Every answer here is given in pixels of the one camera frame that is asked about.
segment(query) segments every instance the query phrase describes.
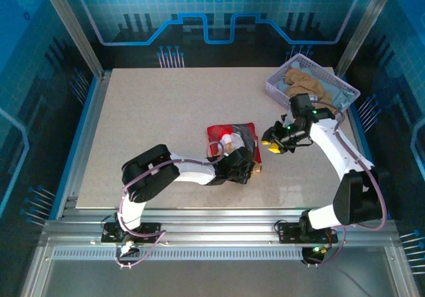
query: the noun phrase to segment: white tabletop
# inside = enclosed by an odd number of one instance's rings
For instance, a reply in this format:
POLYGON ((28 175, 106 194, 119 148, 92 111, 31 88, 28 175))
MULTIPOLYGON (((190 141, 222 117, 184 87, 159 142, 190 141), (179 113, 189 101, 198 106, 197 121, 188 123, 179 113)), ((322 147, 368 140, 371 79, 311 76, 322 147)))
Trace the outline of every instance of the white tabletop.
MULTIPOLYGON (((106 92, 78 208, 117 208, 122 165, 156 146, 204 158, 208 126, 254 122, 261 138, 286 110, 267 96, 275 68, 114 69, 106 92)), ((341 129, 353 142, 348 120, 341 129)), ((276 155, 260 146, 261 173, 246 185, 175 182, 151 208, 304 208, 329 204, 339 180, 315 144, 276 155)))

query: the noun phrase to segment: laundry basket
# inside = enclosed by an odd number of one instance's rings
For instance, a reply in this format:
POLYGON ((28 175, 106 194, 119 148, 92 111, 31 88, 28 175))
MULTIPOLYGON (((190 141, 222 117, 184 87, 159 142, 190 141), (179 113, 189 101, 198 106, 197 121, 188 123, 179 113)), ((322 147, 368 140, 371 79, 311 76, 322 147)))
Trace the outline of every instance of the laundry basket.
POLYGON ((334 74, 327 72, 322 66, 319 66, 314 61, 299 53, 285 62, 266 80, 267 94, 286 109, 290 108, 290 97, 278 88, 278 84, 281 79, 285 78, 286 73, 292 68, 294 62, 298 62, 299 67, 303 71, 309 71, 314 78, 318 79, 322 83, 326 92, 332 91, 332 93, 334 93, 332 94, 333 102, 337 99, 334 95, 344 95, 343 98, 346 98, 344 103, 341 103, 340 106, 335 105, 335 107, 340 108, 342 112, 344 112, 360 96, 360 91, 356 88, 353 88, 334 74))

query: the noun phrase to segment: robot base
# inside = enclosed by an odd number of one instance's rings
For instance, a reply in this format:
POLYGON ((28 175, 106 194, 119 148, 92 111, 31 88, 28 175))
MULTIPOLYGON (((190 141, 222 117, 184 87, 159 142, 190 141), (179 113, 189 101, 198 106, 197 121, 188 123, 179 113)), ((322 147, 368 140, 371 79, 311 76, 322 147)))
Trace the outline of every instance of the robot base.
POLYGON ((308 234, 308 241, 301 239, 301 227, 299 223, 279 222, 276 225, 280 244, 334 244, 338 243, 338 237, 331 229, 320 229, 308 234))
MULTIPOLYGON (((161 230, 161 223, 142 223, 138 228, 134 229, 135 232, 141 234, 158 233, 161 230)), ((135 244, 154 243, 158 236, 153 237, 135 237, 123 231, 118 222, 106 223, 104 231, 102 232, 102 243, 125 243, 133 241, 135 244)))

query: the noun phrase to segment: folded clothing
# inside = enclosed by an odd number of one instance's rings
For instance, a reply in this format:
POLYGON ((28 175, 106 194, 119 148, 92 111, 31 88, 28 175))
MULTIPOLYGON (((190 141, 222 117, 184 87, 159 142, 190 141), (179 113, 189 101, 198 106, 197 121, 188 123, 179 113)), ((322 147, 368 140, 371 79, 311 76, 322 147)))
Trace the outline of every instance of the folded clothing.
POLYGON ((355 99, 352 92, 318 79, 309 68, 301 68, 298 61, 294 61, 291 67, 276 85, 277 89, 285 92, 287 96, 292 97, 301 93, 313 94, 320 101, 330 103, 339 110, 350 105, 355 99))

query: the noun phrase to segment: plastic basket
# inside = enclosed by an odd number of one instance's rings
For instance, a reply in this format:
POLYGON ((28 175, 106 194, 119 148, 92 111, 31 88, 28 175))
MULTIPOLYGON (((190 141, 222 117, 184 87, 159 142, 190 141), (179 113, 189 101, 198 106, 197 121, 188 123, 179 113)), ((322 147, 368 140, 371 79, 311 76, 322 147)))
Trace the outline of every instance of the plastic basket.
POLYGON ((290 97, 287 96, 284 92, 280 91, 277 87, 277 84, 279 83, 280 79, 282 79, 285 74, 288 72, 289 69, 291 69, 291 64, 295 61, 299 62, 299 66, 301 68, 308 68, 310 69, 312 75, 314 77, 326 81, 332 86, 336 86, 339 89, 342 89, 344 91, 352 92, 354 96, 352 99, 350 99, 348 105, 346 105, 344 108, 342 108, 342 112, 344 112, 359 96, 360 91, 358 91, 356 88, 353 88, 345 81, 341 80, 334 74, 331 74, 327 72, 322 66, 319 66, 314 61, 308 59, 306 56, 302 54, 296 54, 291 59, 289 59, 287 62, 285 62, 275 73, 273 73, 271 76, 268 77, 266 80, 266 92, 267 94, 275 100, 277 103, 279 103, 281 106, 285 107, 289 110, 290 108, 290 97))

